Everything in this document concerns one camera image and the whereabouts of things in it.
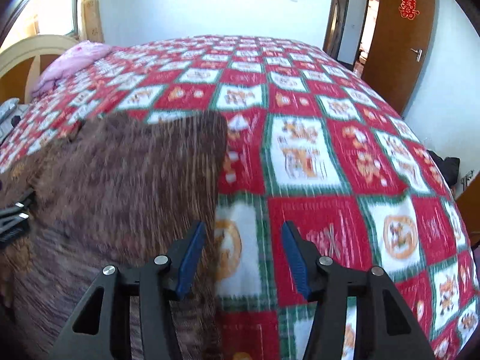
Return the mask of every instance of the black clip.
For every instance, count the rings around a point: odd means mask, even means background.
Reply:
[[[130,296],[140,300],[145,360],[181,360],[170,301],[189,292],[205,244],[205,225],[194,222],[165,255],[124,272],[108,265],[63,327],[50,360],[130,360]]]
[[[402,295],[379,266],[342,267],[303,240],[293,222],[282,226],[283,247],[297,291],[317,301],[304,360],[342,358],[347,297],[357,299],[354,359],[434,360],[430,344]]]
[[[34,197],[34,190],[28,188],[12,207],[0,210],[0,251],[30,231],[27,209]]]

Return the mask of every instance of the door handle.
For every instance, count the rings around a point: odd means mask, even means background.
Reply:
[[[417,62],[420,62],[422,58],[423,50],[422,49],[418,49],[418,50],[410,49],[410,50],[417,54]]]

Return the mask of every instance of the floor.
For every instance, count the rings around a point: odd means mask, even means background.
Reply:
[[[363,64],[361,64],[359,61],[355,62],[353,72],[357,75],[357,77],[361,78],[363,73]]]

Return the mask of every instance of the fuzzy brown fabric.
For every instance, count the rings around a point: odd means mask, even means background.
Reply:
[[[0,290],[16,318],[10,328],[33,359],[46,357],[103,266],[143,265],[183,237],[195,219],[206,224],[206,245],[193,295],[176,303],[174,322],[184,359],[221,357],[213,229],[226,134],[216,112],[150,126],[110,115],[1,176],[0,207],[28,185],[37,197],[30,236],[0,255]],[[130,324],[133,357],[141,358],[135,302]]]

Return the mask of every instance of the pink pillow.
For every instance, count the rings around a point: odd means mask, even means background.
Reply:
[[[69,78],[98,59],[105,57],[111,50],[112,47],[107,44],[93,43],[89,40],[80,42],[64,52],[45,69],[32,89],[32,96],[42,95],[53,87],[55,81]]]

